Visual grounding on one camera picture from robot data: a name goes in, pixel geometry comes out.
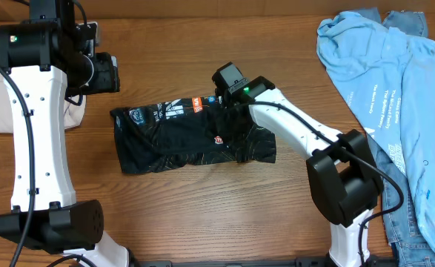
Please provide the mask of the black patterned cycling jersey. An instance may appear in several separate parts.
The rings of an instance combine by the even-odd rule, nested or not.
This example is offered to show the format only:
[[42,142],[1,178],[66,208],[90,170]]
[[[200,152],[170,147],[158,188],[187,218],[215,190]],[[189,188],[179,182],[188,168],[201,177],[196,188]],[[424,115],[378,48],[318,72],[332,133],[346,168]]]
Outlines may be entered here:
[[276,138],[247,108],[224,108],[216,96],[115,108],[114,139],[125,174],[185,165],[276,161]]

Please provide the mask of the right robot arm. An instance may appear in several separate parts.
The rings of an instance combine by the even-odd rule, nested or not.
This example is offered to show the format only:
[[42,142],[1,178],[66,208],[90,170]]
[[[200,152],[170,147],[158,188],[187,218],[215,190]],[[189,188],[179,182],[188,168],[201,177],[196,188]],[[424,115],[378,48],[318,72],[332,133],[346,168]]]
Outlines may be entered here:
[[368,250],[368,220],[382,179],[364,135],[342,133],[308,116],[263,76],[244,77],[233,63],[212,76],[226,108],[247,108],[254,123],[283,139],[306,161],[313,203],[330,223],[328,255],[305,265],[376,266]]

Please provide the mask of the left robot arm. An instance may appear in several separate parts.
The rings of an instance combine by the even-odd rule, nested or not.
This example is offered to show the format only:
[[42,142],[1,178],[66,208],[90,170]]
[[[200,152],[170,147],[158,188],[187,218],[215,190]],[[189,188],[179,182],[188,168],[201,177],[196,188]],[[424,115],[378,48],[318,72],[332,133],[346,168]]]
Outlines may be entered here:
[[13,116],[15,182],[0,237],[82,266],[136,266],[105,232],[98,200],[78,201],[67,164],[64,104],[119,90],[117,61],[95,51],[98,25],[77,1],[30,1],[29,17],[0,26],[0,74]]

